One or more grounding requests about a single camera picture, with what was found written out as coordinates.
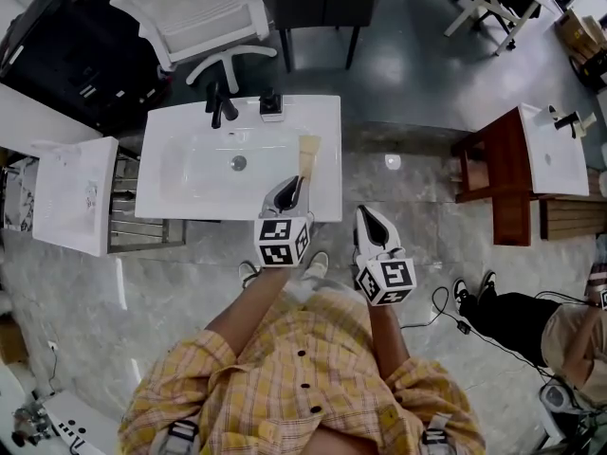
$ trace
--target fiducial marker cube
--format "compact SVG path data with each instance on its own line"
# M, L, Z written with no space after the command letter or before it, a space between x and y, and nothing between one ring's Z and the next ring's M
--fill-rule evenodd
M369 260L357 283L372 305L401 303L417 286L412 259Z
M255 250L264 267L296 267L310 244L307 217L255 220Z

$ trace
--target sneaker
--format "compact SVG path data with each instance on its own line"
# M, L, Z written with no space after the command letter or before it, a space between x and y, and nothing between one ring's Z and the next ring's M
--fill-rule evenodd
M329 269L329 255L324 251L319 251L310 260L307 269L303 273L302 278L316 277L324 278L326 271Z
M483 278L483 282L481 283L481 291L478 294L478 300L481 299L483 294L489 289L492 288L495 291L495 281L497 280L497 275L495 271L489 270L485 277Z
M243 261L240 263L240 266L238 266L238 278L240 278L243 288L247 288L260 273L261 269L249 261Z
M459 309L462 306L462 301L470 296L468 291L468 287L466 286L466 282L461 278L455 280L453 284L453 299L455 300L455 305L457 307L457 313L459 313Z

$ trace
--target plaid shirt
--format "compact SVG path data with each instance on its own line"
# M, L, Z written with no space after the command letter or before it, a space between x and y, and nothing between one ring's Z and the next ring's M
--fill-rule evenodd
M451 415L445 431L465 453L485 453L448 373L412 357L381 379L366 305L336 293L304 305L281 295L238 358L214 332L179 342L137 388L123 452L147 454L158 431L199 410L203 454L299 453L319 425L413 454L437 412Z

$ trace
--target cardboard box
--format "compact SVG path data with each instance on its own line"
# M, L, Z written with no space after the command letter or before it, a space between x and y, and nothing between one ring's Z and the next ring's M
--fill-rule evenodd
M580 64L591 59L602 48L607 48L607 39L593 17L580 19L569 9L555 23L555 29L569 54L578 62L583 59Z
M0 317L0 358L5 364L28 360L21 329L10 316Z

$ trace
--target sink drain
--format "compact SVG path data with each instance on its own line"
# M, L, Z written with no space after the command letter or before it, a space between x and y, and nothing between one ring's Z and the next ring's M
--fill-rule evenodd
M241 172L247 166L247 159L244 158L242 155L237 155L231 160L230 166L233 170Z

